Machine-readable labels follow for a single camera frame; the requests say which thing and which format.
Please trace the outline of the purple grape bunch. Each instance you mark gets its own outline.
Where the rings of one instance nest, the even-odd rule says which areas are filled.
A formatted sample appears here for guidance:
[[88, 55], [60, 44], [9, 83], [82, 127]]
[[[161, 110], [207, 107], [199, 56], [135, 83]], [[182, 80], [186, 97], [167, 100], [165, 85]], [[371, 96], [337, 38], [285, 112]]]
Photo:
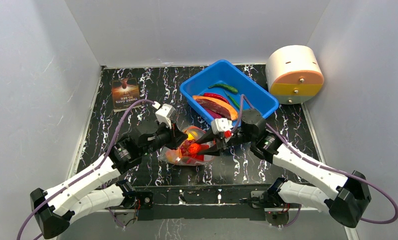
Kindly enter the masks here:
[[190, 140], [186, 139], [179, 147], [180, 154], [182, 156], [190, 156], [189, 152], [188, 152], [188, 147], [189, 147], [189, 145], [191, 145], [194, 142], [195, 141], [193, 139], [190, 139]]

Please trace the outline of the yellow mango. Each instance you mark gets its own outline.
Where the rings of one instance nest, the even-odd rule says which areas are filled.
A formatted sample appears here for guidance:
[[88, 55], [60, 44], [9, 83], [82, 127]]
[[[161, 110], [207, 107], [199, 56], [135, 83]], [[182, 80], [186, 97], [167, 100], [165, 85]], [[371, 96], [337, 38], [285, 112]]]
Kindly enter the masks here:
[[196, 128], [189, 128], [184, 131], [187, 134], [188, 141], [196, 141], [203, 135], [203, 131]]

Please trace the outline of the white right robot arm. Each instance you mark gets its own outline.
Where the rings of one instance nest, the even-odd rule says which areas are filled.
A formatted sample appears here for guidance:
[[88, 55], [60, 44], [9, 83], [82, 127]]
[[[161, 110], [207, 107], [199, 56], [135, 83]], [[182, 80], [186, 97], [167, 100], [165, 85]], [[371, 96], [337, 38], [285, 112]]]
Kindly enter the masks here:
[[256, 109], [242, 112], [240, 127], [231, 121], [217, 118], [197, 144], [214, 144], [198, 152], [199, 155], [219, 156], [228, 147], [250, 143], [250, 151], [259, 159], [282, 167], [304, 178], [309, 185], [301, 185], [279, 177], [261, 196], [251, 196], [258, 208], [270, 202], [275, 207], [287, 203], [315, 208], [348, 228], [355, 228], [371, 202], [368, 182], [359, 171], [342, 172], [331, 168], [296, 150], [281, 136], [268, 129], [266, 120]]

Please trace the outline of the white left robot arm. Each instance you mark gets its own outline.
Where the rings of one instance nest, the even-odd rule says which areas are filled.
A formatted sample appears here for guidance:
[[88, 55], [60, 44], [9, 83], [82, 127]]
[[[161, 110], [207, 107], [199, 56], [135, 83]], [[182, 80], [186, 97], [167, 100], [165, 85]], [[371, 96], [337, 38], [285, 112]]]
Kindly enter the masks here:
[[187, 138], [175, 122], [146, 120], [110, 144], [105, 154], [70, 179], [46, 190], [33, 190], [29, 195], [32, 216], [41, 237], [55, 238], [76, 220], [98, 210], [134, 206], [136, 194], [123, 181], [98, 188], [138, 166], [143, 157], [161, 148], [176, 150]]

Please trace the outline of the clear zip bag orange seal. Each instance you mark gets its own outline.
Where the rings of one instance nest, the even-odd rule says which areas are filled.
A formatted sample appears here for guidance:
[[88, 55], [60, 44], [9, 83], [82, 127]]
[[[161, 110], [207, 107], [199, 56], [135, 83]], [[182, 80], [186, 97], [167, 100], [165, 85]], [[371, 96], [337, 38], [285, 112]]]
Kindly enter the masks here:
[[209, 149], [214, 142], [202, 144], [196, 143], [196, 141], [200, 139], [205, 132], [199, 127], [193, 125], [184, 128], [182, 131], [187, 134], [187, 139], [184, 140], [175, 150], [163, 147], [158, 159], [177, 166], [203, 166], [212, 162], [215, 158], [214, 156], [199, 155], [199, 152]]

